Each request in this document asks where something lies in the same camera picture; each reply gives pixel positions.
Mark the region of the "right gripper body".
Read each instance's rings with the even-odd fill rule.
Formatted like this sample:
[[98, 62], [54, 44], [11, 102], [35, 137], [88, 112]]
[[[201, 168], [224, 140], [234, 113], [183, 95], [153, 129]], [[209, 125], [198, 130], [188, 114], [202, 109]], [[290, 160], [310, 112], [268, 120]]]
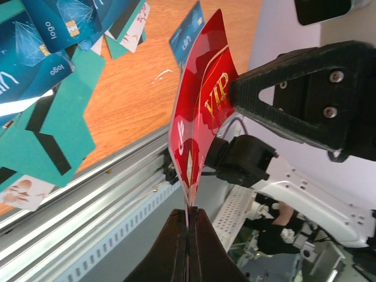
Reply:
[[347, 66], [315, 71], [275, 87], [273, 106], [319, 128], [306, 143], [328, 158], [344, 162], [355, 156], [375, 160], [375, 53]]

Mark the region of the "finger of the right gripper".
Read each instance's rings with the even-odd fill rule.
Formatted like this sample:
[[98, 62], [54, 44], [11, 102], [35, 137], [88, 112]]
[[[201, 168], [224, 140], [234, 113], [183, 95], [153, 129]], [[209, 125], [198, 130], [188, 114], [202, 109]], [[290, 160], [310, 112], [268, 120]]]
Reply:
[[294, 50], [230, 86], [238, 112], [329, 152], [375, 152], [375, 47], [345, 41]]

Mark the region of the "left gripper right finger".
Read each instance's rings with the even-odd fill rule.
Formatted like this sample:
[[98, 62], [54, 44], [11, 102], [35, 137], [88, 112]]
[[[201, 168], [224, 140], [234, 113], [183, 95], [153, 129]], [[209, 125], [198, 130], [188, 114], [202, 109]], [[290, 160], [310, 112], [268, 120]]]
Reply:
[[247, 281], [225, 251], [206, 212], [198, 207], [189, 209], [188, 280]]

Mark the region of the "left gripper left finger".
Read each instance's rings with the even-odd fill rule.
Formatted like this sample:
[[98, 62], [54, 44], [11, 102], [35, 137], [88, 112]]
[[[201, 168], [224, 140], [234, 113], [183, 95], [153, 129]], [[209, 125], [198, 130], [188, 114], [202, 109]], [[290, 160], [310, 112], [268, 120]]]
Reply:
[[152, 248], [125, 281], [185, 281], [186, 240], [185, 211], [174, 209]]

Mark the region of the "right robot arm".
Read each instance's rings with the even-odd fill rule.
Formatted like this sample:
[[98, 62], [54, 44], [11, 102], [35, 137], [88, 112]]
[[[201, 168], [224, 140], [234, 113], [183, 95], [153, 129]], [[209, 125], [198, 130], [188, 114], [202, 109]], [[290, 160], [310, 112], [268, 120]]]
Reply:
[[[345, 41], [294, 50], [230, 85], [239, 113], [333, 163], [375, 160], [375, 47]], [[242, 135], [215, 138], [205, 164], [219, 179], [283, 201], [349, 249], [375, 250], [375, 209], [298, 172], [276, 149]]]

